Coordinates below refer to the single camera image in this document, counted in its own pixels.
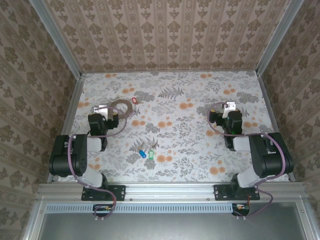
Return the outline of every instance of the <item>gray leaf pattern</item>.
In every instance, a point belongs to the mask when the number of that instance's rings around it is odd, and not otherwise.
[[[254,87],[241,87],[244,80]],[[94,106],[133,97],[140,103],[132,104],[124,131],[108,139],[104,152],[91,152],[87,157],[89,166],[109,181],[227,182],[247,169],[250,154],[229,151],[224,138],[208,126],[207,112],[217,101],[237,102],[244,133],[272,132],[253,71],[87,74],[72,132],[88,132],[88,114]],[[121,121],[108,134],[118,132],[123,124]],[[153,159],[149,159],[151,149]]]

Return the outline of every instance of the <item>wire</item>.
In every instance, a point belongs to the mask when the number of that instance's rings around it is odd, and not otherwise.
[[[102,135],[102,136],[88,136],[89,138],[106,138],[106,137],[112,137],[112,136],[115,136],[115,135],[121,133],[121,132],[125,129],[125,127],[126,127],[126,125],[127,125],[127,116],[125,115],[125,113],[124,113],[122,110],[120,110],[120,109],[118,109],[118,108],[115,108],[115,107],[110,107],[110,106],[99,107],[98,110],[100,110],[100,109],[112,109],[112,110],[116,110],[116,111],[122,113],[122,114],[124,115],[124,120],[125,120],[124,126],[123,126],[123,128],[122,128],[120,131],[118,131],[117,133],[110,134],[110,135]],[[103,217],[99,217],[99,216],[97,216],[97,214],[96,214],[97,208],[94,210],[93,215],[96,217],[96,219],[99,219],[99,218],[100,218],[100,219],[103,220],[103,219],[109,217],[109,216],[112,214],[112,212],[115,210],[116,205],[117,205],[117,198],[116,198],[115,194],[114,194],[113,192],[109,191],[109,190],[97,188],[97,187],[95,187],[95,186],[88,185],[88,184],[86,184],[86,183],[78,180],[78,176],[77,176],[76,173],[75,173],[75,170],[74,170],[74,168],[73,168],[73,166],[72,166],[72,160],[71,160],[71,144],[72,144],[72,140],[73,140],[74,136],[76,136],[76,134],[72,134],[72,135],[70,136],[70,138],[69,138],[69,141],[68,141],[68,146],[67,146],[67,159],[68,159],[68,165],[69,165],[69,168],[70,168],[70,172],[71,172],[72,176],[74,177],[75,181],[76,181],[78,184],[83,185],[83,186],[86,187],[86,188],[90,188],[90,189],[93,189],[93,190],[96,190],[96,191],[99,191],[99,192],[105,192],[105,193],[108,193],[108,194],[110,194],[110,195],[112,196],[113,204],[112,204],[112,208],[111,208],[111,210],[110,210],[110,212],[109,212],[108,214],[106,214],[106,215],[103,216]]]
[[[271,180],[271,179],[276,179],[280,176],[282,176],[286,170],[286,158],[285,158],[285,154],[283,152],[283,150],[281,149],[280,145],[276,142],[276,140],[274,140],[271,136],[269,136],[268,134],[264,133],[264,132],[261,132],[261,133],[249,133],[249,134],[227,134],[227,133],[224,133],[224,132],[220,132],[218,131],[217,129],[215,129],[212,125],[211,125],[211,122],[210,122],[210,111],[213,107],[217,106],[218,104],[223,104],[223,105],[226,105],[228,107],[228,104],[226,102],[223,102],[223,101],[220,101],[220,102],[216,102],[214,104],[211,105],[208,113],[207,113],[207,122],[210,126],[210,128],[215,131],[216,133],[220,134],[220,135],[223,135],[223,136],[229,136],[229,137],[243,137],[243,136],[252,136],[252,135],[263,135],[265,136],[266,138],[268,138],[270,141],[273,142],[273,144],[276,146],[276,148],[278,149],[279,153],[280,153],[280,156],[281,156],[281,160],[282,160],[282,168],[281,168],[281,171],[279,174],[277,174],[276,176],[270,176],[270,177],[266,177],[265,179],[262,179],[261,181],[257,182],[254,187],[256,190],[258,190],[259,192],[261,193],[264,193],[268,196],[270,196],[270,201],[264,205],[260,210],[250,214],[250,215],[247,215],[247,216],[243,216],[241,213],[237,212],[237,211],[233,211],[234,213],[238,214],[239,216],[242,216],[243,218],[246,217],[246,218],[249,218],[249,217],[253,217],[255,215],[257,215],[258,213],[262,212],[264,209],[266,209],[271,203],[272,201],[274,200],[274,197],[272,196],[271,193],[269,192],[266,192],[266,191],[263,191],[261,189],[258,188],[258,185],[266,182],[267,180]]]

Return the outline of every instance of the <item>purple cable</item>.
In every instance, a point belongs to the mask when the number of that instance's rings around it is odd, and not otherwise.
[[[272,196],[272,194],[270,194],[269,192],[266,192],[266,191],[263,191],[261,189],[258,188],[258,185],[266,182],[267,180],[271,180],[271,179],[276,179],[280,176],[282,176],[286,170],[286,159],[285,159],[285,154],[284,152],[282,151],[281,147],[279,146],[279,144],[276,142],[276,140],[274,140],[271,136],[269,136],[268,134],[264,133],[264,132],[261,132],[261,133],[249,133],[249,134],[227,134],[227,133],[224,133],[224,132],[220,132],[218,130],[216,130],[212,125],[211,125],[211,122],[210,122],[210,111],[213,107],[215,107],[216,105],[218,104],[223,104],[223,105],[226,105],[228,106],[228,104],[226,102],[216,102],[214,103],[213,105],[211,105],[209,111],[208,111],[208,114],[207,114],[207,122],[210,126],[210,128],[212,128],[213,131],[215,131],[216,133],[220,134],[220,135],[223,135],[223,136],[229,136],[229,137],[244,137],[244,136],[250,136],[250,135],[264,135],[266,138],[268,138],[270,141],[273,142],[273,144],[276,146],[276,148],[278,149],[279,153],[280,153],[280,156],[281,156],[281,160],[282,160],[282,168],[281,168],[281,171],[278,175],[276,176],[271,176],[271,177],[267,177],[266,179],[262,179],[261,181],[257,182],[254,187],[261,193],[264,193],[268,196],[270,196],[270,201],[264,205],[260,210],[256,211],[255,213],[252,213],[250,215],[247,215],[247,216],[243,216],[241,213],[237,212],[237,211],[234,211],[236,214],[238,214],[239,216],[242,216],[242,217],[246,217],[246,218],[249,218],[249,217],[252,217],[252,216],[255,216],[257,215],[258,213],[262,212],[264,209],[266,209],[271,203],[272,201],[274,200],[274,197]]]
[[[118,131],[117,133],[110,134],[110,135],[103,135],[103,136],[90,136],[90,138],[106,138],[106,137],[112,137],[112,136],[115,136],[115,135],[121,133],[121,132],[125,129],[125,127],[126,127],[126,125],[127,125],[127,116],[125,115],[125,113],[124,113],[122,110],[117,109],[117,108],[115,108],[115,107],[110,107],[110,106],[99,107],[98,110],[100,110],[100,109],[112,109],[112,110],[116,110],[116,111],[124,114],[124,120],[125,120],[124,126],[123,126],[123,128],[122,128],[120,131]],[[97,212],[97,209],[98,209],[99,207],[95,208],[95,210],[94,210],[94,212],[93,212],[93,215],[96,217],[96,219],[98,219],[98,218],[100,218],[100,219],[107,218],[107,217],[109,217],[109,216],[111,215],[111,213],[115,210],[116,204],[117,204],[117,198],[116,198],[116,196],[114,195],[114,193],[111,192],[111,191],[109,191],[109,190],[100,189],[100,188],[97,188],[97,187],[95,187],[95,186],[88,185],[88,184],[86,184],[86,183],[78,180],[78,176],[77,176],[76,173],[75,173],[75,170],[74,170],[74,168],[73,168],[73,166],[72,166],[72,160],[71,160],[71,144],[72,144],[72,139],[74,138],[74,136],[76,136],[76,134],[72,134],[72,135],[70,136],[69,141],[68,141],[68,148],[67,148],[67,158],[68,158],[68,164],[69,164],[70,172],[71,172],[72,176],[74,177],[75,181],[76,181],[78,184],[80,184],[80,185],[82,185],[82,186],[85,186],[86,188],[90,188],[90,189],[99,191],[99,192],[108,193],[108,194],[110,194],[110,195],[112,196],[113,206],[112,206],[112,208],[111,208],[111,210],[110,210],[109,213],[107,213],[107,214],[106,214],[105,216],[103,216],[103,217],[97,216],[96,212]]]

